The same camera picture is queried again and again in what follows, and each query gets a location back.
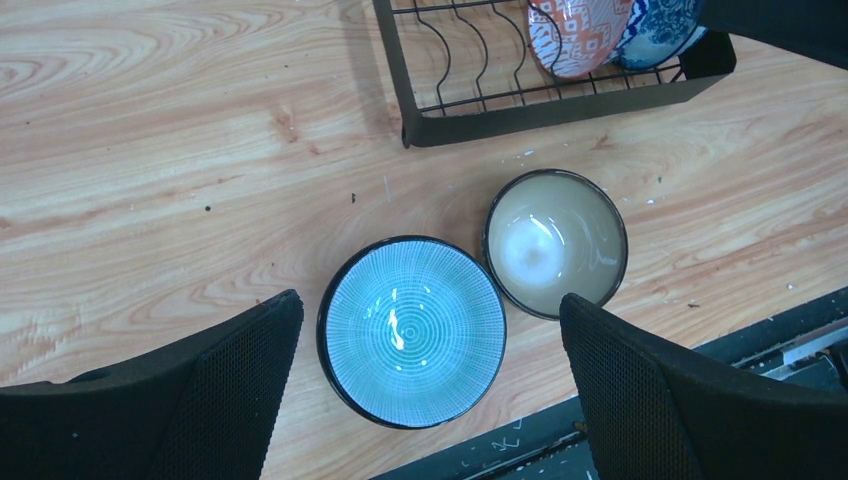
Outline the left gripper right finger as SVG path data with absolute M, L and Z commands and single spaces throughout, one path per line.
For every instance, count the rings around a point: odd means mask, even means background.
M 576 295 L 563 345 L 603 479 L 843 479 L 847 397 L 732 367 Z

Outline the black wire dish rack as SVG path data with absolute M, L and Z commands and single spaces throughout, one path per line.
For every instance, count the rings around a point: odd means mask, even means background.
M 688 101 L 736 68 L 709 32 L 643 71 L 615 64 L 573 79 L 533 52 L 525 1 L 377 1 L 405 147 L 433 147 Z

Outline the red white patterned bowl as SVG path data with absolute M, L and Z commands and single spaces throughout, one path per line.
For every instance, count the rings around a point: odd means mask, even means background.
M 580 77 L 605 63 L 632 11 L 628 0 L 532 0 L 527 8 L 530 47 L 550 74 Z

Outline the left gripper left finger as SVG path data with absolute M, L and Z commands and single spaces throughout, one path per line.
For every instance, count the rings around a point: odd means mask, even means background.
M 5 479 L 256 479 L 304 319 L 286 290 L 64 383 L 1 391 Z

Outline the blue floral bowl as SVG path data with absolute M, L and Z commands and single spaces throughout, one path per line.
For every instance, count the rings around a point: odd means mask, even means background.
M 702 0 L 636 0 L 630 19 L 613 53 L 620 67 L 647 70 L 693 46 L 707 28 L 697 24 Z

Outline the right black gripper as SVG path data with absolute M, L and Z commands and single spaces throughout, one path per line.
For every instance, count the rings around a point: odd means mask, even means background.
M 847 68 L 846 0 L 707 0 L 698 22 Z

